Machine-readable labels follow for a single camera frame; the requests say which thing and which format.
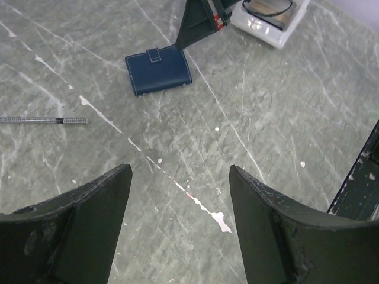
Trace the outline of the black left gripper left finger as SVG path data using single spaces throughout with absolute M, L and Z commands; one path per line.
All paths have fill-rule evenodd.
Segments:
M 130 194 L 121 164 L 58 196 L 1 215 L 2 283 L 107 283 Z

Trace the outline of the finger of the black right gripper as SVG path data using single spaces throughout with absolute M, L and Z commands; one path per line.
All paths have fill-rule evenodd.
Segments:
M 228 26 L 233 5 L 232 0 L 187 0 L 175 42 L 177 49 L 183 50 Z

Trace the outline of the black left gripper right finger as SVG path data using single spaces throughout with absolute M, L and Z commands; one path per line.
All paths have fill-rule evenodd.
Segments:
M 248 283 L 378 282 L 378 221 L 318 211 L 239 166 L 229 183 Z

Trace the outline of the blue leather card holder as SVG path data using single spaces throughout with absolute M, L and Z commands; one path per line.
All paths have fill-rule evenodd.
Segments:
M 127 56 L 125 63 L 136 96 L 192 83 L 185 54 L 174 45 Z

